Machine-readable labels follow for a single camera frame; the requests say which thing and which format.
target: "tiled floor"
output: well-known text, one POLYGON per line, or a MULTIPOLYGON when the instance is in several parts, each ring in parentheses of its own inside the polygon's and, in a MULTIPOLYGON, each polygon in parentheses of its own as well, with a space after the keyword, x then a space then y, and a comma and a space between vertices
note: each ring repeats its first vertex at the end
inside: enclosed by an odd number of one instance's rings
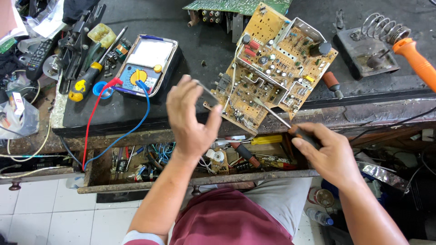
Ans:
MULTIPOLYGON (((320 186, 314 178, 312 186, 320 186)), ((96 204, 96 194, 77 194, 66 179, 0 185, 0 233, 19 245, 120 244, 141 201, 96 204)), ((306 202, 304 210, 316 207, 306 202)), ((320 225, 302 214, 295 245, 324 245, 320 225)))

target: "orange soldering iron handle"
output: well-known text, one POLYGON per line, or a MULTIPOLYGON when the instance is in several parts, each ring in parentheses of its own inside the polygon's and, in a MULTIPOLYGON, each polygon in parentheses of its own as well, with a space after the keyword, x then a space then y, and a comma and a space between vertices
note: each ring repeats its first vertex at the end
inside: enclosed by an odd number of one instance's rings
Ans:
POLYGON ((404 56, 416 74, 436 92, 436 70, 415 48, 416 42, 404 38, 394 44, 392 49, 396 54, 404 56))

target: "circuit board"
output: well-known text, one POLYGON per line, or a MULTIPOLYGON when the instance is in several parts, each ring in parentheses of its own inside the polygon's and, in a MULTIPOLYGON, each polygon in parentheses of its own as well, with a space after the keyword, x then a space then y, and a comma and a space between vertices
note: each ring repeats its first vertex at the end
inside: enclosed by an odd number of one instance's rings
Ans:
MULTIPOLYGON (((337 56, 316 29, 299 18, 287 19, 263 2, 237 45, 235 58, 211 92, 224 106, 222 117, 253 135, 267 111, 252 98, 282 108, 292 120, 337 56)), ((207 102, 203 105, 211 108, 207 102)))
MULTIPOLYGON (((243 15, 253 15, 259 0, 195 0, 183 7, 185 10, 213 10, 224 12, 235 12, 243 15)), ((264 3, 285 14, 292 0, 265 0, 264 3)))

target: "water bottle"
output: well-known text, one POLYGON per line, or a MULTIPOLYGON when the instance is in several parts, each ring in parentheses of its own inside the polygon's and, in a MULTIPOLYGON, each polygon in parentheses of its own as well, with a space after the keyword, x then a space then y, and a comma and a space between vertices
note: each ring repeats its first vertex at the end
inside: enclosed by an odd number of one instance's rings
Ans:
POLYGON ((308 208, 306 210, 307 216, 323 226, 333 225, 333 219, 327 213, 316 210, 315 208, 308 208))

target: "hand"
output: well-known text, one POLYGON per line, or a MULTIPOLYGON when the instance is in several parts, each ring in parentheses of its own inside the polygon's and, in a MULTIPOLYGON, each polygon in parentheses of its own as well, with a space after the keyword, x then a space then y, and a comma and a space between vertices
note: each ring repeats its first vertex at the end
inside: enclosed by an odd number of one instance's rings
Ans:
POLYGON ((221 125, 221 105, 210 111, 206 125, 197 122, 195 104, 202 93, 203 88, 197 80, 183 75, 167 97, 168 119, 176 139, 174 152, 195 163, 211 147, 221 125))
POLYGON ((316 136, 322 144, 318 151, 307 141, 293 138, 292 144, 312 163, 317 172, 341 191, 353 191, 363 182, 348 139, 322 124, 303 123, 298 126, 316 136))

